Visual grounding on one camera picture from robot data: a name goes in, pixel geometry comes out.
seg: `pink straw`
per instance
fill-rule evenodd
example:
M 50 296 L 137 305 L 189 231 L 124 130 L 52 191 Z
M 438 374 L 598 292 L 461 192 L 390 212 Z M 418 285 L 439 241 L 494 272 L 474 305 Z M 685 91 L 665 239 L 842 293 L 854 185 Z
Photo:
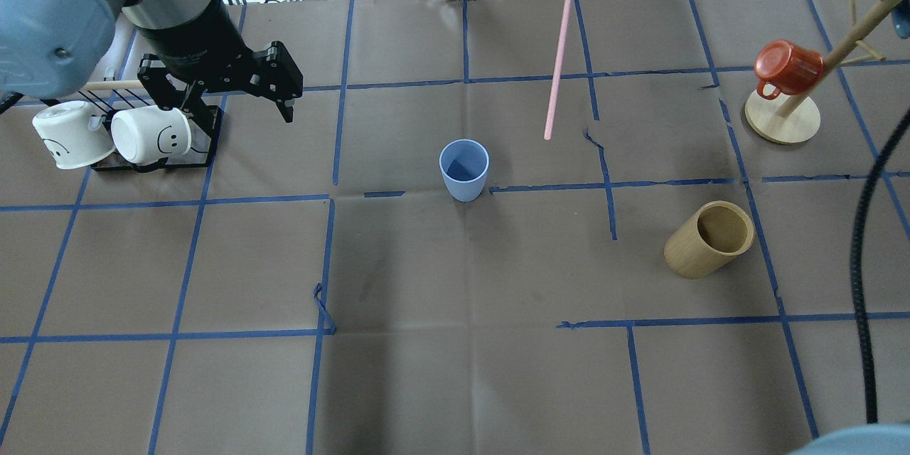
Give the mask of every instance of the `pink straw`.
M 560 94 L 560 78 L 562 78 L 562 58 L 566 53 L 566 33 L 569 31 L 569 8 L 572 0 L 562 2 L 562 23 L 560 24 L 560 41 L 556 45 L 556 63 L 553 64 L 553 85 L 550 87 L 550 104 L 547 106 L 547 125 L 543 128 L 543 140 L 549 141 L 553 137 L 553 117 L 556 116 L 556 98 Z

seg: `mug rack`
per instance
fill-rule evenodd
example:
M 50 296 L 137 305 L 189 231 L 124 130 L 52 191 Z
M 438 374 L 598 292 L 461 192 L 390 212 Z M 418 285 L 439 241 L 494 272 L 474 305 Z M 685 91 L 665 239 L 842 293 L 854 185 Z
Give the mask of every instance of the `mug rack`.
M 850 1 L 851 30 L 828 56 L 823 58 L 823 70 L 815 84 L 799 95 L 779 95 L 773 100 L 764 99 L 757 91 L 751 92 L 745 102 L 745 118 L 750 127 L 765 139 L 777 144 L 799 144 L 807 141 L 818 132 L 822 117 L 818 106 L 809 98 L 812 91 L 833 70 L 851 63 L 865 60 L 884 60 L 884 55 L 875 50 L 864 39 L 878 27 L 894 8 L 907 0 L 878 0 L 862 20 L 856 20 L 856 2 Z M 857 59 L 846 60 L 846 57 L 857 47 L 865 50 L 867 55 Z

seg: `wooden dowel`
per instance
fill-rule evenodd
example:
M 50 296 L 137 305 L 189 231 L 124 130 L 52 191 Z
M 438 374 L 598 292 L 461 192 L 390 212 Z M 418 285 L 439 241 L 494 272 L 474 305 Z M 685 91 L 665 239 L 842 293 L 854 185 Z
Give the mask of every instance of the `wooden dowel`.
M 88 82 L 79 88 L 80 91 L 114 91 L 116 89 L 145 89 L 139 80 L 107 80 L 106 82 Z
M 856 46 L 861 47 L 862 50 L 865 50 L 865 52 L 868 53 L 870 57 L 872 57 L 875 60 L 878 60 L 878 62 L 881 62 L 882 60 L 884 60 L 884 54 L 880 53 L 880 51 L 878 51 L 878 50 L 875 50 L 866 41 L 856 41 Z
M 832 70 L 835 70 L 844 62 L 846 56 L 856 48 L 856 41 L 864 40 L 875 27 L 878 27 L 878 24 L 894 10 L 894 7 L 902 1 L 904 0 L 879 0 L 877 4 L 867 12 L 867 15 L 862 17 L 862 20 L 851 28 L 850 33 L 835 46 L 835 49 L 831 50 L 828 57 L 823 59 L 825 68 L 823 68 L 822 76 L 815 82 L 815 85 L 810 87 L 808 91 L 803 92 L 802 95 L 790 96 L 787 98 L 787 100 L 783 102 L 783 105 L 781 105 L 781 108 L 778 109 L 777 115 L 787 117 L 788 115 L 793 114 L 793 111 L 801 105 L 806 98 L 809 98 L 812 91 L 815 91 L 815 87 L 818 87 L 819 83 L 821 83 Z

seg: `white mug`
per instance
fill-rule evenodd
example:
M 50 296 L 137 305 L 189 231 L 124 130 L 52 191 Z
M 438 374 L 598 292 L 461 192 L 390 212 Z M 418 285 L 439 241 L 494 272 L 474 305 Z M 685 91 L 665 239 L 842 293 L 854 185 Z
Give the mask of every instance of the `white mug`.
M 155 105 L 114 114 L 111 135 L 120 156 L 140 166 L 173 154 L 186 154 L 192 143 L 186 116 L 178 109 L 159 109 Z
M 61 169 L 90 166 L 114 153 L 114 141 L 88 102 L 65 102 L 32 119 L 45 147 Z

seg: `red mug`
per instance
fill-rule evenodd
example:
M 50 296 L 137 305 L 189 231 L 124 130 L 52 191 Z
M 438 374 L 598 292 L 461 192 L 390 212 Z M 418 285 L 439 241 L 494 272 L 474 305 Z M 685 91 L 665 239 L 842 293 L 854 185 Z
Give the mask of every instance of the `red mug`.
M 790 41 L 771 41 L 755 58 L 755 74 L 758 76 L 758 95 L 773 100 L 783 92 L 785 95 L 802 95 L 812 89 L 822 78 L 825 64 L 822 54 L 806 50 Z M 764 86 L 773 85 L 770 95 L 765 95 Z

